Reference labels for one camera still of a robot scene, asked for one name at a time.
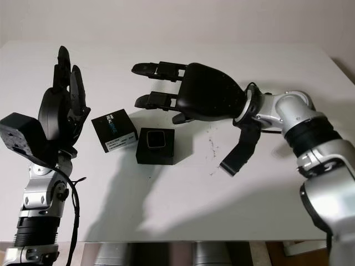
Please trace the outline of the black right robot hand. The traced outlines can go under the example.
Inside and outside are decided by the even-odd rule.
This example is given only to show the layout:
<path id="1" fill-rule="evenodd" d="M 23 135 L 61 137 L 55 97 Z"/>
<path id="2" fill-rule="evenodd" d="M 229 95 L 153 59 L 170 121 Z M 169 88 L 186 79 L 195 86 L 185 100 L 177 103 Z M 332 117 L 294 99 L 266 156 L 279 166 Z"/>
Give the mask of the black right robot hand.
<path id="1" fill-rule="evenodd" d="M 246 93 L 231 77 L 200 63 L 139 63 L 131 71 L 150 79 L 181 82 L 177 94 L 152 91 L 135 102 L 137 108 L 177 111 L 173 124 L 233 119 L 247 102 Z"/>

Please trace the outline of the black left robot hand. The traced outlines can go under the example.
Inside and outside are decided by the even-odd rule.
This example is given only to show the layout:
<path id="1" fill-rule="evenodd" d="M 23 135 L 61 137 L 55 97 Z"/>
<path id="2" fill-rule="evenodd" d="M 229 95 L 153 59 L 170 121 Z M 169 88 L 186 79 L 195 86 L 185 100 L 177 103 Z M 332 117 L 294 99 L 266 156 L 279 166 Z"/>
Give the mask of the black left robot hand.
<path id="1" fill-rule="evenodd" d="M 69 150 L 78 141 L 91 108 L 86 105 L 81 71 L 71 65 L 65 46 L 60 46 L 57 59 L 53 85 L 44 93 L 38 120 L 51 145 Z"/>

